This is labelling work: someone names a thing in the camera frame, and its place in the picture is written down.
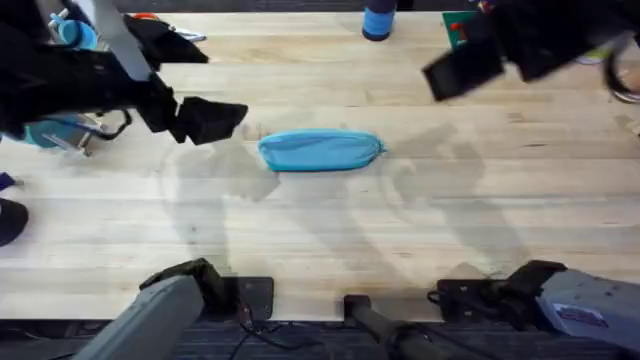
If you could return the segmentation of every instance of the light wood surface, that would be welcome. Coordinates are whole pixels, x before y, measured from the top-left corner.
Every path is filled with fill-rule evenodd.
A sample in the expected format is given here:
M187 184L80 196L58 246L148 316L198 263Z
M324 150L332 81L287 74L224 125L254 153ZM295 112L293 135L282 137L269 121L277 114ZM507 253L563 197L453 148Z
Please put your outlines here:
M532 258L640 282L640 108L614 101L598 67L532 85L510 69L435 104L420 69L449 45L438 13L398 14L382 43L362 38L362 14L161 17L205 33L211 57L162 78L249 115L200 147L137 121L89 159L3 141L1 170L26 185L2 196L31 220L0 248L0 318L113 318L148 275L201 256L273 276L275 319L337 319L347 293L437 319L424 299L438 279ZM306 127L372 131L389 152L356 171L270 172L256 142Z

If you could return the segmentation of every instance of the blue pouch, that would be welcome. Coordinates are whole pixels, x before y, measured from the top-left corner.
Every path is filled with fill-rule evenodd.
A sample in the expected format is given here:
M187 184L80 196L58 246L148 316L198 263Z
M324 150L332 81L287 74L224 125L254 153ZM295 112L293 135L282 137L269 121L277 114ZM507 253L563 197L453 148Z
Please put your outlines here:
M366 166L385 151L362 131L304 129L264 137L258 150L273 171L333 171Z

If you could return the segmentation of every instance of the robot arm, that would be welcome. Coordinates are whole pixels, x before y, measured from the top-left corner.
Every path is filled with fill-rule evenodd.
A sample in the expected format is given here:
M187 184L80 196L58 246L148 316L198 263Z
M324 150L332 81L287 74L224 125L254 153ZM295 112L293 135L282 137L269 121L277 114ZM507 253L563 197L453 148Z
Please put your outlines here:
M515 64L522 80L529 82L609 40L638 34L640 3L502 0L486 14L478 14L466 22L463 28L467 43L424 69L437 101L463 95L502 74L503 61ZM622 49L616 46L606 64L607 84L616 96L631 93L611 70Z
M12 49L0 57L0 133L22 138L26 124L50 114L133 108L152 132L169 131L179 143L188 136L199 145L231 136L246 115L245 105L198 97L178 105L111 2L66 3L93 24L111 52L48 44L35 0L0 0L0 46Z

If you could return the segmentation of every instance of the wire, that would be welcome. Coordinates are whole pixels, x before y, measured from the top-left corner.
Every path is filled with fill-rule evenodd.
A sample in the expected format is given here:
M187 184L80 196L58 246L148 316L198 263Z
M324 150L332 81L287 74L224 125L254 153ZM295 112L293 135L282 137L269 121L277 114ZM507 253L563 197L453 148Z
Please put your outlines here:
M248 315L251 324L253 324L254 323L253 311L251 310L251 307L249 306L249 303L244 300L242 295L240 295L240 304L239 305L240 305L240 308L244 311L244 313L246 313ZM240 318L238 318L238 324L247 333L246 334L247 336L249 336L249 337L253 336L256 339L264 342L265 344L271 345L271 346L276 347L276 348L278 348L280 350L296 351L296 350L300 350L300 349L304 349L304 348L310 348L310 347L314 347L314 346L323 346L325 348L325 350L327 351L327 353L329 354L329 360L333 360L334 359L334 354L333 354L333 351L331 350L331 347L329 346L329 344L327 344L324 341L312 339L312 340L309 340L309 341L306 341L306 342L301 342L301 343L298 343L298 344L283 344L283 343L274 341L272 339L269 339L268 337L262 335L261 333L255 331L253 329L248 328L243 323L242 319L240 319ZM275 328L273 328L271 330L267 330L267 333L271 333L272 334L272 333L278 331L282 327L283 327L282 325L277 325ZM244 344L244 342L246 342L245 338L243 338L240 341L240 343L238 343L238 345L236 345L236 347L238 347L238 350L239 350L240 347L242 347L242 344Z
M244 337L242 338L242 340L240 340L240 342L238 342L238 344L233 348L233 351L231 352L231 354L229 355L228 360L233 360L236 357L236 354L238 353L238 351L240 351L240 348L242 348L242 345L244 345L244 343L251 337L251 334L246 333L244 335Z
M267 329L266 332L269 334L273 334L276 331L282 329L282 325L278 324L276 326L274 326L271 329ZM242 340L240 340L240 342L238 342L238 344L236 344L236 346L233 348L233 351L231 351L231 354L229 354L229 358L227 360L233 360L236 355L238 354L238 352L240 351L240 348L242 348L242 345L244 345L244 343L251 337L251 334L246 333L245 336L242 338Z
M81 130L84 130L86 132L89 132L89 133L95 135L96 137L98 137L98 138L100 138L102 140L110 141L110 140L113 140L113 139L117 138L124 131L124 129L126 129L129 125L131 125L133 123L133 119L131 118L131 114L129 114L129 112L127 110L124 110L124 109L121 110L121 111L122 111L122 114L124 115L124 122L118 127L118 130L116 130L116 132L114 132L114 133L105 133L105 132L99 131L99 130L97 130L95 128L86 126L84 124L80 124L80 123L77 123L75 121L69 121L69 120L66 120L64 118L55 117L55 116L47 118L47 120L55 121L55 122L57 122L59 124L63 124L63 125L70 126L70 127L74 127L74 128L77 128L77 129L81 129Z

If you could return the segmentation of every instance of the sticker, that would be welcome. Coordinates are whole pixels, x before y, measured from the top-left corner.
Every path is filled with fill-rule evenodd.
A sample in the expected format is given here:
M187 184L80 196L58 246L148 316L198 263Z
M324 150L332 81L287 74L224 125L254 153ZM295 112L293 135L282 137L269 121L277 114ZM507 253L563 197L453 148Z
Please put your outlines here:
M602 328L609 327L602 314L598 311L565 304L553 304L553 308L556 310L556 314L564 320L580 322Z

